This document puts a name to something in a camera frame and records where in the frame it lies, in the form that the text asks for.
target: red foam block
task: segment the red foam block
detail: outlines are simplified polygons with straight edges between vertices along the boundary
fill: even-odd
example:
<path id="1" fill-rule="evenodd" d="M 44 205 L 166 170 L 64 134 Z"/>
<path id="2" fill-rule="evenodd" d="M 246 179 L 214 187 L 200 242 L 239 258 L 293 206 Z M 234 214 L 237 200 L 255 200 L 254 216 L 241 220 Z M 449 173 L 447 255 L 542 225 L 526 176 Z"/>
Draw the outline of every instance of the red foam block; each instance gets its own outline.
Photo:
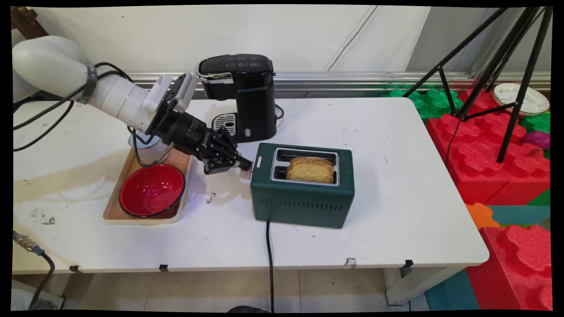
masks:
<path id="1" fill-rule="evenodd" d="M 510 143 L 502 172 L 507 184 L 486 205 L 527 205 L 550 188 L 550 160 L 533 144 Z"/>
<path id="2" fill-rule="evenodd" d="M 443 162 L 457 124 L 458 118 L 448 114 L 427 121 L 427 130 Z M 497 152 L 482 142 L 480 132 L 471 121 L 460 122 L 447 166 L 462 200 L 469 205 L 484 204 L 508 182 L 501 172 L 501 165 L 495 160 Z"/>
<path id="3" fill-rule="evenodd" d="M 466 103 L 466 100 L 468 99 L 468 97 L 470 97 L 471 93 L 472 93 L 472 89 L 466 90 L 465 92 L 459 94 L 458 97 L 459 97 L 460 100 L 462 100 L 463 102 Z M 470 107 L 468 114 L 473 115 L 473 114 L 478 113 L 478 112 L 482 112 L 482 111 L 486 111 L 486 110 L 491 109 L 491 108 L 499 107 L 499 105 L 495 102 L 493 95 L 494 95 L 493 90 L 490 90 L 490 92 L 488 92 L 486 94 L 486 89 L 482 89 L 482 91 L 480 91 L 480 93 L 478 94 L 478 96 L 474 100 L 474 104 Z"/>
<path id="4" fill-rule="evenodd" d="M 550 233 L 515 225 L 479 232 L 490 258 L 466 273 L 480 309 L 552 310 Z"/>
<path id="5" fill-rule="evenodd" d="M 476 125 L 479 126 L 482 131 L 480 136 L 489 142 L 499 144 L 499 147 L 501 147 L 510 118 L 510 114 L 502 112 L 498 115 L 488 114 L 480 116 L 475 118 L 475 120 Z M 527 129 L 520 125 L 515 125 L 510 142 L 516 143 L 521 141 L 525 134 L 527 134 Z"/>

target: wooden tray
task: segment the wooden tray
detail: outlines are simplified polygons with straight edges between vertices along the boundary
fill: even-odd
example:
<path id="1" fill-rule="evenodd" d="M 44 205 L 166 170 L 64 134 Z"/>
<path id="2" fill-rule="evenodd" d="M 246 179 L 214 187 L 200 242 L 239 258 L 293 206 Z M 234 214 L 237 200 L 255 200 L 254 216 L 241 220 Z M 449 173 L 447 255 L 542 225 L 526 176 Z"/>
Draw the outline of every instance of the wooden tray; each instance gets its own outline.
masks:
<path id="1" fill-rule="evenodd" d="M 137 163 L 135 159 L 135 153 L 133 149 L 129 152 L 127 159 L 125 160 L 124 166 L 116 180 L 116 184 L 113 187 L 113 191 L 106 204 L 106 209 L 104 210 L 103 218 L 108 224 L 163 224 L 163 223 L 175 223 L 180 219 L 182 215 L 182 209 L 184 209 L 186 202 L 188 201 L 188 179 L 187 177 L 192 159 L 191 155 L 184 154 L 177 149 L 172 149 L 169 152 L 169 156 L 163 161 L 163 164 L 170 164 L 178 167 L 183 173 L 186 179 L 186 186 L 184 187 L 184 194 L 180 198 L 180 202 L 176 207 L 171 208 L 167 212 L 150 218 L 137 218 L 132 217 L 123 211 L 120 206 L 120 190 L 121 186 L 124 184 L 125 180 L 132 175 L 135 171 L 141 169 L 141 166 Z"/>

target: floor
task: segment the floor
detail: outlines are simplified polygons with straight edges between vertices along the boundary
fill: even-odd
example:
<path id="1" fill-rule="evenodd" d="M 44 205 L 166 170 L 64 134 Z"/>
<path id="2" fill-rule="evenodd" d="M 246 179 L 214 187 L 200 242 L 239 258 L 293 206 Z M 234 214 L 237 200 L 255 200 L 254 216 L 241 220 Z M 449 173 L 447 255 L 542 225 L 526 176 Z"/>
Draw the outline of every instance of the floor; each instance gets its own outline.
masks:
<path id="1" fill-rule="evenodd" d="M 274 271 L 275 312 L 409 311 L 386 304 L 380 269 Z M 270 311 L 268 271 L 73 274 L 63 309 L 227 312 Z M 424 295 L 412 311 L 429 310 Z"/>

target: red bowl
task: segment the red bowl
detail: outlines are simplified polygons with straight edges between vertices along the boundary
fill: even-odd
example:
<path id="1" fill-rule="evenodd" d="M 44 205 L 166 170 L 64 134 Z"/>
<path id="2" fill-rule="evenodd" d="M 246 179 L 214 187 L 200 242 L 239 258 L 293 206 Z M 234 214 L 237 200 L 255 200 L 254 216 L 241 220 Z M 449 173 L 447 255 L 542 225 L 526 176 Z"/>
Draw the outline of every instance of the red bowl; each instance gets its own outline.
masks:
<path id="1" fill-rule="evenodd" d="M 186 180 L 169 164 L 157 164 L 134 172 L 120 190 L 120 206 L 133 217 L 154 217 L 178 203 Z"/>

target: white table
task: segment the white table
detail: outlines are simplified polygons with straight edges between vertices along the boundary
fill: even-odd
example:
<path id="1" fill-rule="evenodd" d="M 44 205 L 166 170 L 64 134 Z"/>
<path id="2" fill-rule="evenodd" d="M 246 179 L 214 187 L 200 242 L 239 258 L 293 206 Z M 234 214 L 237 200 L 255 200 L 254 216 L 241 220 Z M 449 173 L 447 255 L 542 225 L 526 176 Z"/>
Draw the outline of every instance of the white table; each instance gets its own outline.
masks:
<path id="1" fill-rule="evenodd" d="M 413 103 L 407 98 L 281 99 L 271 143 L 352 150 L 356 193 L 343 229 L 271 224 L 276 269 L 384 268 L 390 304 L 403 304 L 489 253 Z M 23 105 L 14 125 L 51 102 Z M 14 132 L 14 146 L 35 138 L 61 106 Z M 234 100 L 193 100 L 190 114 L 210 126 Z M 108 225 L 102 212 L 129 146 L 123 123 L 75 106 L 32 147 L 14 153 L 14 230 L 29 235 L 56 273 L 246 270 L 268 268 L 264 222 L 252 211 L 250 181 L 238 170 L 189 176 L 189 199 L 175 224 Z M 259 142 L 239 150 L 254 160 Z M 215 196 L 210 204 L 206 200 Z M 401 279 L 398 267 L 415 268 Z M 46 272 L 40 257 L 14 244 L 13 274 Z"/>

